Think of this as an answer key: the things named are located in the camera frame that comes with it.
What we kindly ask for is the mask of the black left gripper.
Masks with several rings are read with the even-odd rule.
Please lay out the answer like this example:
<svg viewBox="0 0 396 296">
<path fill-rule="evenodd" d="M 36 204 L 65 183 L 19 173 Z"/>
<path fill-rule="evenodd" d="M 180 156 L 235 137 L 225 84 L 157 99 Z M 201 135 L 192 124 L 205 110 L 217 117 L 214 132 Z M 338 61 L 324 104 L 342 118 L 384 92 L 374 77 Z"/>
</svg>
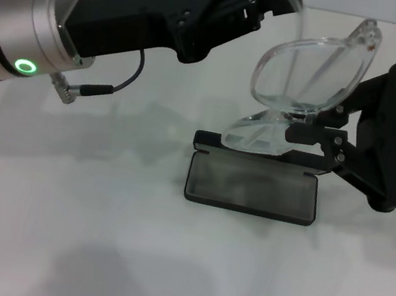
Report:
<svg viewBox="0 0 396 296">
<path fill-rule="evenodd" d="M 200 50 L 197 30 L 210 6 Z M 78 0 L 66 28 L 79 45 L 121 52 L 166 47 L 189 63 L 260 29 L 267 12 L 280 16 L 295 8 L 287 0 Z"/>
</svg>

